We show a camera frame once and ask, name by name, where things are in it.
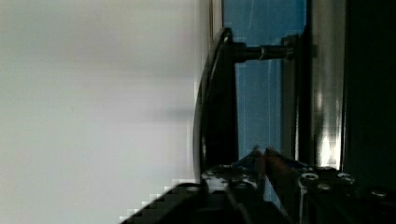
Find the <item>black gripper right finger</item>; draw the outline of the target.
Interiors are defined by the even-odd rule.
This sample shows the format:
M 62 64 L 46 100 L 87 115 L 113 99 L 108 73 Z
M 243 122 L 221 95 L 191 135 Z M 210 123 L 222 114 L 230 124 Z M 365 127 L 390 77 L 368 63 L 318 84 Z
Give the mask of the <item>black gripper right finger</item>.
M 348 173 L 308 166 L 271 148 L 262 160 L 292 224 L 395 224 L 393 189 L 359 189 Z

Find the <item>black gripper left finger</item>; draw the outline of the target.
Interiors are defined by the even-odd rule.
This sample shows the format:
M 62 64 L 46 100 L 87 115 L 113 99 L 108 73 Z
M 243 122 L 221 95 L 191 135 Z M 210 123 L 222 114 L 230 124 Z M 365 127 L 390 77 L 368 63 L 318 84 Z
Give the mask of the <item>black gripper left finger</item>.
M 262 152 L 214 166 L 198 183 L 182 183 L 120 224 L 280 224 L 280 212 L 263 198 Z

